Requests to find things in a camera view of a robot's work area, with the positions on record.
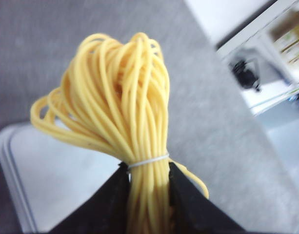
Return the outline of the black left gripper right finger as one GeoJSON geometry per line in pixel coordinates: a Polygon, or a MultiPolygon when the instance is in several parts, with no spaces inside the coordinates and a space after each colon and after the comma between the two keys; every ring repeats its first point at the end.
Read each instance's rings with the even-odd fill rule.
{"type": "Polygon", "coordinates": [[[171,162],[171,205],[175,208],[177,234],[244,234],[246,230],[209,201],[171,162]]]}

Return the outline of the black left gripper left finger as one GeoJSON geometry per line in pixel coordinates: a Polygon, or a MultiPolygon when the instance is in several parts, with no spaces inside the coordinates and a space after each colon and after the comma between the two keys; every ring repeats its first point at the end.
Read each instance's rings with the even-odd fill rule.
{"type": "Polygon", "coordinates": [[[56,225],[51,234],[124,234],[129,178],[124,162],[81,206],[56,225]]]}

